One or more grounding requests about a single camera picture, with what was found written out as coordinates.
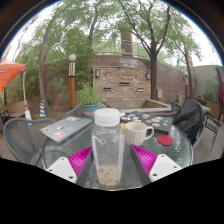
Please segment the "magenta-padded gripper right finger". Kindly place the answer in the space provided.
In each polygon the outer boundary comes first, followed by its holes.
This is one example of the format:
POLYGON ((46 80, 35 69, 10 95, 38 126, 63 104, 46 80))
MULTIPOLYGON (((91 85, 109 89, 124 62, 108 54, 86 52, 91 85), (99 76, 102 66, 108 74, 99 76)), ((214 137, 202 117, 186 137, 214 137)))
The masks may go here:
POLYGON ((143 185, 181 170, 181 167, 167 155, 156 155, 140 146, 131 144, 130 154, 143 185))

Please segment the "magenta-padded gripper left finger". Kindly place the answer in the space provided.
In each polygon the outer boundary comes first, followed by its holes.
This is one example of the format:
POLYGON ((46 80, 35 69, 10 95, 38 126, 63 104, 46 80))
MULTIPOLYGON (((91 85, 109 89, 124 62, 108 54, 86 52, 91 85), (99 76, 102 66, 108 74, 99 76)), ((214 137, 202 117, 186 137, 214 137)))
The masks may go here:
POLYGON ((93 161, 92 147, 89 146, 69 158, 60 157, 47 171, 81 187, 85 186, 93 161))

